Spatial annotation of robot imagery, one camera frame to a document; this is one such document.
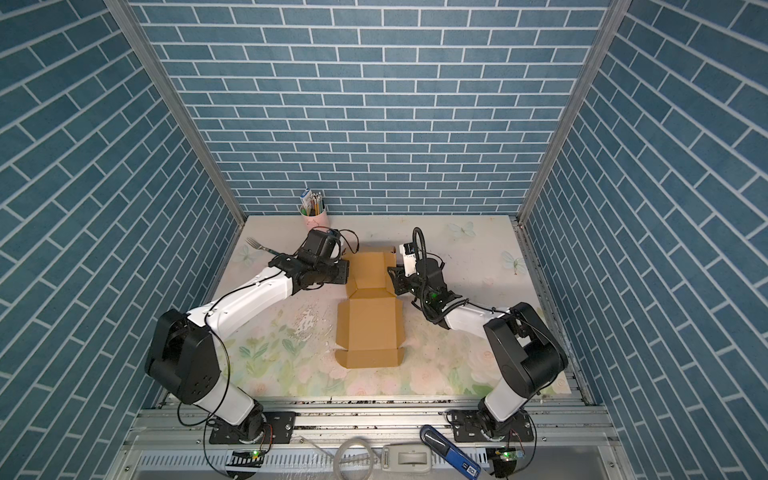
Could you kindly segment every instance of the table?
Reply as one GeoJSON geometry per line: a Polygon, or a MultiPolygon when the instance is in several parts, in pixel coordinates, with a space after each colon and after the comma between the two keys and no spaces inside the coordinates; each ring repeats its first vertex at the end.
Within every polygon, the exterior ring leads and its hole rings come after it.
{"type": "MultiPolygon", "coordinates": [[[[449,288],[492,306],[530,303],[544,315],[510,220],[506,216],[336,216],[331,227],[354,230],[363,245],[392,246],[410,241],[421,227],[428,250],[445,260],[449,288]]],[[[278,251],[293,252],[304,240],[301,217],[249,217],[214,298],[261,271],[271,255],[246,244],[253,237],[278,251]]],[[[448,331],[427,322],[404,300],[405,359],[384,369],[345,369],[336,345],[336,306],[344,286],[304,291],[262,312],[225,341],[232,382],[255,398],[263,397],[483,397],[501,379],[486,339],[448,331]]],[[[222,371],[226,372],[219,351],[222,371]]],[[[564,373],[542,394],[570,394],[564,373]]]]}

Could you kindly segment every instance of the pencil cup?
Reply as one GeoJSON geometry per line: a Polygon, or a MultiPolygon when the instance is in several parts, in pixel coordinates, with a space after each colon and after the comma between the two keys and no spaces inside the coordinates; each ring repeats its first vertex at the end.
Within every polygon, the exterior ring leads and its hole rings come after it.
{"type": "Polygon", "coordinates": [[[304,219],[304,224],[307,230],[312,230],[315,227],[330,227],[330,220],[328,220],[328,209],[324,209],[320,215],[310,217],[309,215],[299,212],[304,219]]]}

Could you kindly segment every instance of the black mounting plate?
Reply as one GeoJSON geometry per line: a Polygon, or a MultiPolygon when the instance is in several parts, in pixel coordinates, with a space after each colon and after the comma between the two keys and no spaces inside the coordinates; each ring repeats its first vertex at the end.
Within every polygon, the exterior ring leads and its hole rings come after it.
{"type": "MultiPolygon", "coordinates": [[[[453,439],[457,443],[475,443],[475,442],[490,442],[491,440],[486,437],[477,421],[477,410],[451,410],[447,413],[448,419],[452,425],[453,439]]],[[[531,423],[521,413],[516,413],[510,418],[509,424],[510,430],[515,430],[520,435],[521,442],[533,442],[533,428],[531,423]]],[[[494,442],[517,442],[518,438],[512,434],[509,438],[509,433],[504,435],[499,440],[493,440],[494,442]]]]}
{"type": "MultiPolygon", "coordinates": [[[[290,443],[293,434],[293,423],[296,421],[295,412],[264,412],[266,423],[272,426],[272,443],[290,443]]],[[[230,425],[220,422],[218,430],[211,429],[208,443],[210,445],[246,445],[237,440],[237,435],[232,433],[230,425]]],[[[264,439],[264,446],[269,445],[268,438],[264,439]]]]}

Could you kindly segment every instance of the blue brick wall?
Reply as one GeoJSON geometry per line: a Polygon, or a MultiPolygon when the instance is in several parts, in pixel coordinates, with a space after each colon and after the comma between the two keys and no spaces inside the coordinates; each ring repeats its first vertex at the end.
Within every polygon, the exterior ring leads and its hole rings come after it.
{"type": "Polygon", "coordinates": [[[767,7],[634,0],[528,226],[645,478],[768,478],[767,7]]]}
{"type": "Polygon", "coordinates": [[[131,2],[249,214],[518,210],[608,0],[131,2]]]}
{"type": "Polygon", "coordinates": [[[233,221],[101,0],[0,0],[0,478],[103,475],[233,221]]]}

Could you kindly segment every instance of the blue utility knife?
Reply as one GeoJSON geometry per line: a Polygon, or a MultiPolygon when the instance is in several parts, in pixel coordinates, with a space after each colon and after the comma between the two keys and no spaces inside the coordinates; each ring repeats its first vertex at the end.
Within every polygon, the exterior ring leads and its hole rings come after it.
{"type": "Polygon", "coordinates": [[[480,464],[469,458],[467,454],[453,445],[442,433],[435,430],[431,425],[424,425],[419,432],[419,436],[434,453],[442,457],[453,468],[461,472],[469,480],[477,478],[492,478],[480,464]]]}

